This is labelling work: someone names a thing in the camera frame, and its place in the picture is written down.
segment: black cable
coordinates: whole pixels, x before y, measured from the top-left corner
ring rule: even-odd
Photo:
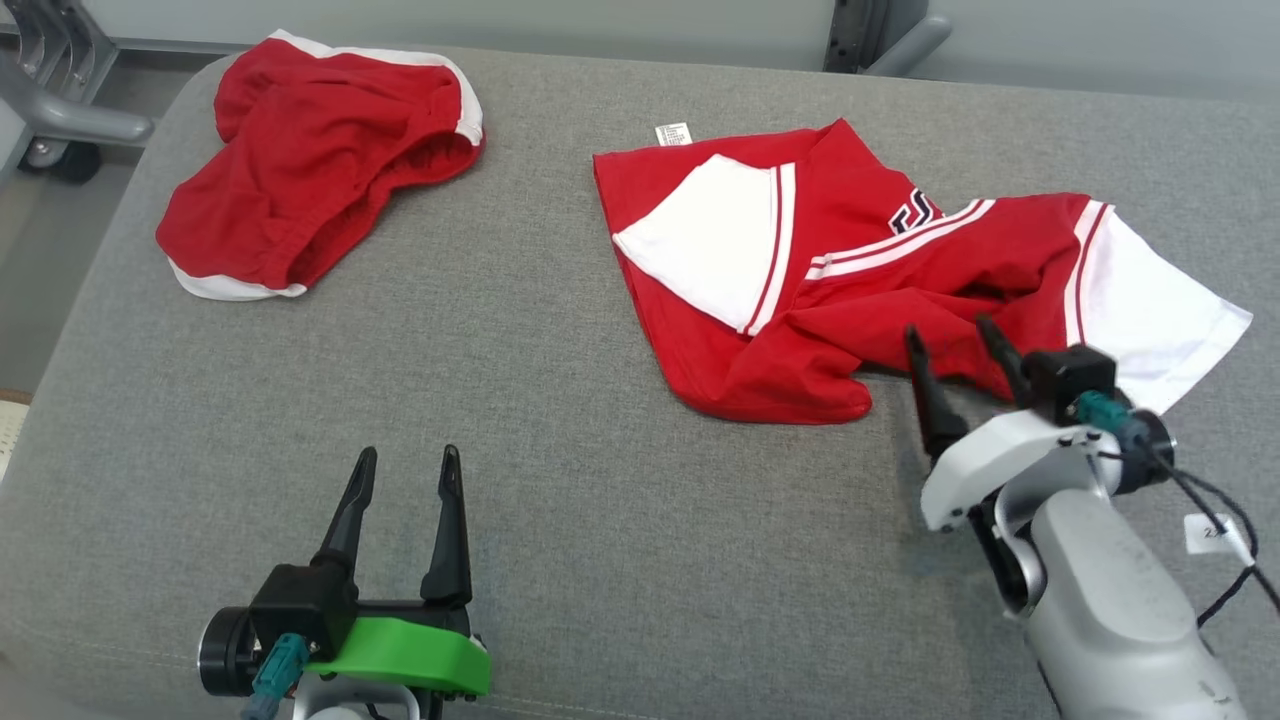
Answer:
[[[1196,488],[1192,486],[1199,487],[1206,492],[1217,497],[1222,502],[1222,505],[1225,505],[1226,509],[1231,511],[1231,514],[1234,514],[1236,518],[1240,519],[1240,524],[1244,527],[1244,533],[1249,539],[1249,556],[1253,559],[1253,565],[1249,565],[1244,570],[1242,570],[1240,574],[1236,575],[1235,582],[1233,582],[1226,588],[1226,591],[1224,591],[1222,594],[1217,597],[1217,600],[1210,603],[1210,606],[1204,609],[1203,612],[1199,614],[1199,616],[1196,619],[1196,625],[1204,626],[1204,623],[1208,623],[1215,615],[1217,615],[1220,610],[1222,610],[1224,606],[1226,606],[1228,601],[1230,601],[1233,597],[1235,597],[1236,593],[1240,592],[1240,588],[1244,587],[1244,583],[1248,582],[1251,577],[1258,580],[1258,584],[1262,587],[1262,592],[1267,594],[1267,598],[1271,601],[1271,605],[1275,606],[1276,612],[1280,612],[1280,594],[1276,593],[1275,585],[1271,584],[1271,580],[1257,565],[1258,532],[1253,527],[1253,520],[1249,519],[1249,514],[1245,512],[1244,509],[1240,507],[1240,505],[1231,498],[1231,496],[1226,495],[1225,491],[1222,491],[1213,483],[1201,479],[1193,475],[1192,473],[1188,473],[1187,470],[1174,468],[1167,460],[1161,457],[1158,452],[1152,451],[1149,446],[1147,446],[1146,443],[1140,445],[1146,451],[1144,455],[1147,456],[1148,461],[1151,461],[1161,470],[1167,473],[1169,477],[1175,483],[1178,483],[1178,487],[1187,495],[1187,497],[1190,498],[1190,501],[1196,505],[1196,507],[1199,509],[1199,511],[1203,512],[1210,519],[1210,523],[1213,524],[1213,529],[1220,536],[1226,534],[1226,527],[1222,525],[1222,521],[1219,520],[1217,514],[1210,510],[1208,503],[1204,502],[1204,498],[1201,497],[1201,495],[1196,492]]]
[[[370,716],[370,717],[372,717],[372,720],[390,720],[390,719],[389,719],[389,717],[387,717],[385,715],[379,715],[379,714],[378,714],[378,706],[375,706],[375,705],[374,705],[374,703],[371,703],[371,702],[366,702],[366,703],[365,703],[365,710],[367,710],[367,711],[369,711],[369,716]]]

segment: clothing tag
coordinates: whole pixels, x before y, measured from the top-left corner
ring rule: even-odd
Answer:
[[[663,147],[668,145],[689,145],[694,141],[692,136],[689,135],[689,123],[672,123],[669,126],[658,126],[653,129],[658,133],[658,145]]]
[[[1235,529],[1235,521],[1222,514],[1219,514],[1217,519],[1226,528],[1225,536],[1219,534],[1208,515],[1196,512],[1183,518],[1183,529],[1187,532],[1188,555],[1230,552],[1245,565],[1253,565],[1253,556],[1249,555],[1248,546],[1240,538],[1240,532]]]

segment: gray cushion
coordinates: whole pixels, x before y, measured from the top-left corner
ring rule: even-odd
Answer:
[[[484,104],[484,158],[398,193],[298,300],[211,302],[173,279],[152,234],[219,149],[227,61],[169,111],[0,486],[0,652],[33,679],[125,717],[232,716],[195,671],[209,616],[310,557],[367,443],[358,582],[415,597],[453,442],[494,657],[494,694],[458,717],[1053,717],[973,538],[922,527],[902,379],[870,377],[870,416],[826,428],[724,423],[667,391],[590,156],[680,120],[707,138],[846,117],[946,210],[1061,190],[1117,204],[1257,315],[1169,421],[1184,466],[1252,510],[1280,575],[1280,110],[447,53]],[[1184,556],[1172,487],[1120,505],[1196,605],[1234,575]],[[1207,637],[1257,716],[1280,706],[1261,592]]]

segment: white stripe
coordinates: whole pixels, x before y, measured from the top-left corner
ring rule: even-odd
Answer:
[[[453,64],[453,60],[449,60],[444,55],[436,55],[435,53],[410,53],[407,50],[383,50],[380,47],[329,47],[323,42],[298,37],[283,29],[278,29],[268,37],[283,40],[312,58],[332,58],[334,55],[351,54],[394,65],[440,65],[449,68],[454,77],[458,78],[458,87],[462,91],[462,115],[458,118],[454,132],[470,140],[471,145],[480,145],[480,140],[484,137],[484,113],[480,111],[480,99],[471,90],[467,76],[462,74],[462,70]]]
[[[265,297],[275,297],[278,295],[284,297],[297,297],[307,291],[307,286],[298,283],[293,283],[284,290],[271,290],[265,284],[247,283],[230,275],[209,275],[196,278],[182,272],[182,268],[179,268],[173,259],[169,259],[169,266],[173,268],[174,277],[178,278],[178,283],[182,284],[187,292],[206,300],[244,301],[262,300]]]
[[[755,336],[771,319],[778,307],[778,296],[782,295],[782,283],[787,277],[787,261],[791,260],[791,234],[795,229],[796,210],[796,164],[787,163],[778,168],[781,197],[778,199],[778,211],[782,213],[778,227],[778,256],[773,261],[773,277],[769,278],[769,287],[764,291],[764,305],[755,323],[746,329],[746,334]]]
[[[1089,204],[1084,206],[1084,211],[1080,213],[1080,218],[1075,220],[1075,240],[1080,243],[1080,251],[1075,255],[1071,277],[1066,279],[1066,288],[1062,291],[1062,320],[1066,324],[1066,345],[1069,347],[1080,342],[1080,331],[1076,324],[1080,309],[1075,304],[1075,283],[1083,270],[1084,243],[1089,241],[1089,231],[1093,229],[1093,223],[1098,219],[1098,213],[1103,208],[1106,208],[1105,204],[1089,200]]]
[[[978,209],[968,218],[955,222],[957,215],[951,215],[950,218],[947,218],[948,220],[952,220],[952,223],[948,225],[934,227],[932,231],[916,234],[909,242],[899,245],[892,250],[886,250],[884,252],[869,255],[860,260],[828,263],[826,261],[826,258],[815,258],[814,259],[815,263],[827,263],[827,264],[824,264],[822,268],[809,268],[809,272],[805,274],[805,279],[817,281],[822,278],[847,275],[850,273],[859,273],[861,270],[869,270],[872,268],[887,265],[895,260],[906,258],[911,252],[915,252],[916,250],[924,247],[925,245],[933,242],[934,240],[938,240],[940,237],[951,233],[952,231],[960,229],[970,223],[978,222],[978,219],[986,215],[987,210],[989,210],[995,204],[996,204],[995,200],[980,200],[978,201]],[[904,236],[897,236],[896,240],[901,242],[902,237]]]
[[[876,252],[879,252],[881,250],[884,250],[886,247],[890,247],[891,245],[896,245],[899,242],[902,242],[904,240],[914,237],[914,236],[916,236],[916,234],[919,234],[922,232],[928,232],[928,231],[938,227],[942,223],[951,222],[951,220],[956,219],[957,217],[964,215],[969,210],[973,210],[973,208],[975,205],[978,205],[978,202],[982,202],[982,201],[980,200],[974,200],[973,202],[965,205],[964,210],[960,210],[959,213],[956,213],[954,215],[942,215],[941,218],[938,218],[936,220],[929,220],[928,223],[924,223],[923,225],[920,225],[918,228],[911,228],[911,229],[909,229],[906,232],[897,233],[897,234],[895,234],[893,237],[891,237],[888,240],[882,240],[879,242],[873,242],[872,245],[864,245],[861,247],[855,247],[852,250],[842,250],[840,252],[828,252],[827,255],[819,255],[819,256],[817,256],[817,258],[813,259],[813,263],[824,263],[826,264],[826,263],[831,263],[833,260],[841,260],[844,258],[856,258],[859,255],[873,255]]]

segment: connector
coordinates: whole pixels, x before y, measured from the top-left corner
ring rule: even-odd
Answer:
[[[280,635],[253,678],[253,694],[241,711],[241,720],[275,720],[280,701],[297,684],[310,660],[306,638],[297,633]]]
[[[1075,401],[1075,416],[1085,425],[1093,425],[1119,436],[1129,423],[1129,409],[1096,389],[1080,393]]]

